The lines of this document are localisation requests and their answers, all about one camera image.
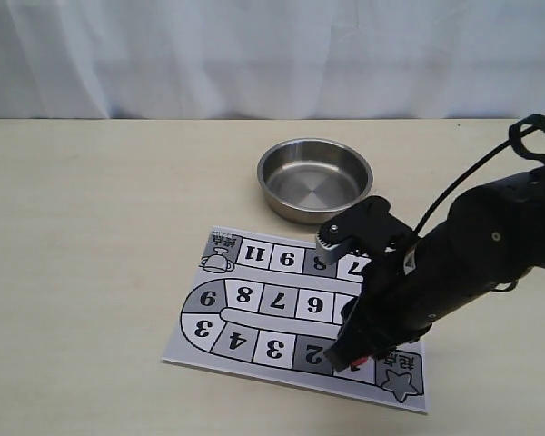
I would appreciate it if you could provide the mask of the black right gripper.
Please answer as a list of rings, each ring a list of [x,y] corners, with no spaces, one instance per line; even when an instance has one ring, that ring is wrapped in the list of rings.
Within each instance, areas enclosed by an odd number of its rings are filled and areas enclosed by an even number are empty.
[[[448,218],[371,259],[361,294],[342,307],[342,326],[324,351],[337,372],[418,341],[436,321],[499,285],[514,287],[531,267],[520,235],[486,218]]]

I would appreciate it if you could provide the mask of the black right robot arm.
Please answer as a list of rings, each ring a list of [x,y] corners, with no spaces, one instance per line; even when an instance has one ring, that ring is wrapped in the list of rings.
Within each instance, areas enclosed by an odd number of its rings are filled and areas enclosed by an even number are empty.
[[[324,223],[318,254],[335,263],[365,254],[360,294],[341,311],[325,355],[341,372],[418,341],[432,325],[489,292],[545,269],[545,173],[532,170],[471,188],[446,219],[417,235],[371,196]]]

